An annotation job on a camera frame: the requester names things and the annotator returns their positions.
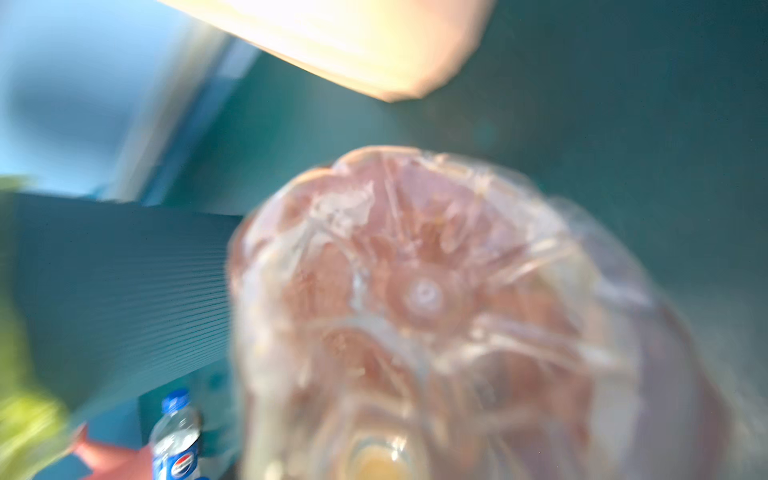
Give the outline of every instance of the ribbed surface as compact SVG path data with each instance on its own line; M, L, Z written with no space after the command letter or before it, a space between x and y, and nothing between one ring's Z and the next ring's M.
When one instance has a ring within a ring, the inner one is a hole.
M240 217L20 194L15 296L38 378L93 415L225 355Z

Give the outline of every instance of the blurry green object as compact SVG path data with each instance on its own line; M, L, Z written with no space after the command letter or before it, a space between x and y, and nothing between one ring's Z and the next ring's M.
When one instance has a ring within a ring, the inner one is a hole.
M26 480L64 456L64 405L37 385L24 326L13 305L13 193L18 177L0 177L0 478Z

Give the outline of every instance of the pepsi logo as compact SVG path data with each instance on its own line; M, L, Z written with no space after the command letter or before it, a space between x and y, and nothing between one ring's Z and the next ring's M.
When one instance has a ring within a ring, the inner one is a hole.
M185 453L177 461L174 462L174 466L170 467L170 474L174 478L181 478L189 473L194 462L194 454L192 452Z

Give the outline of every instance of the pepsi label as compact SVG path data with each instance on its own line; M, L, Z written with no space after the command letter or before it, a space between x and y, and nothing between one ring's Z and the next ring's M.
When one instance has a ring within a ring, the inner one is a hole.
M190 480L197 478L197 454L200 439L194 441L190 448L177 455L167 458L155 458L152 462L154 480Z

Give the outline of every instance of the bottle cap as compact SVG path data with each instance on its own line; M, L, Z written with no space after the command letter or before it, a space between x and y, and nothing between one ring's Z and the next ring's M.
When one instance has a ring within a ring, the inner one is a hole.
M163 399L163 413L178 412L190 404L190 391L187 389L178 389L169 393Z

